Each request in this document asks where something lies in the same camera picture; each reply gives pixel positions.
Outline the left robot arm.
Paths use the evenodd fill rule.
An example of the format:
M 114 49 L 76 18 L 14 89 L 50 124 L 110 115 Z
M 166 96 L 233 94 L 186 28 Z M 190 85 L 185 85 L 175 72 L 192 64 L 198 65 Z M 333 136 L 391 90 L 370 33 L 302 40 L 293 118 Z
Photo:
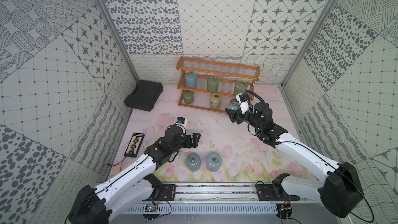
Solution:
M 174 161 L 182 148 L 196 148 L 201 135 L 186 133 L 183 123 L 167 127 L 163 137 L 148 146 L 144 154 L 113 178 L 78 193 L 66 222 L 108 224 L 135 203 L 161 194 L 162 182 L 153 175 L 165 163 Z

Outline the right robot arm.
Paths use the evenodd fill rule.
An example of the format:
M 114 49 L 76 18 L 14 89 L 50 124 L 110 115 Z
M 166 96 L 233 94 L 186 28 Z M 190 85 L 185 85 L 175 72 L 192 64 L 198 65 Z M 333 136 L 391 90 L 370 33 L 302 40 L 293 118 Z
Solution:
M 226 113 L 232 122 L 246 122 L 254 127 L 255 136 L 262 143 L 286 153 L 316 178 L 302 179 L 283 173 L 272 182 L 277 196 L 285 194 L 317 201 L 339 218 L 347 217 L 364 200 L 356 168 L 348 162 L 338 163 L 327 158 L 298 141 L 273 121 L 268 104 L 259 102 L 251 106 L 243 102 L 237 110 L 227 108 Z

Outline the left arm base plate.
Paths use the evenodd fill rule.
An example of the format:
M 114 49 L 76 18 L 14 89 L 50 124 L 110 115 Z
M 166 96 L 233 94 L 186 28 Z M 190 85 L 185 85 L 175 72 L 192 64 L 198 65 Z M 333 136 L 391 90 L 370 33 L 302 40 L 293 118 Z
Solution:
M 175 184 L 163 184 L 156 187 L 151 195 L 152 200 L 156 201 L 174 201 L 176 195 Z

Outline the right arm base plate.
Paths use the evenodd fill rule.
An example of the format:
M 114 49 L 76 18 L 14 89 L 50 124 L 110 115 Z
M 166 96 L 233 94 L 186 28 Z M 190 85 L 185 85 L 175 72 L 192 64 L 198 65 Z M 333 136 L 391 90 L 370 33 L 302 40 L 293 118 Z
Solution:
M 273 184 L 255 184 L 259 201 L 299 201 L 299 196 L 288 195 L 282 188 Z

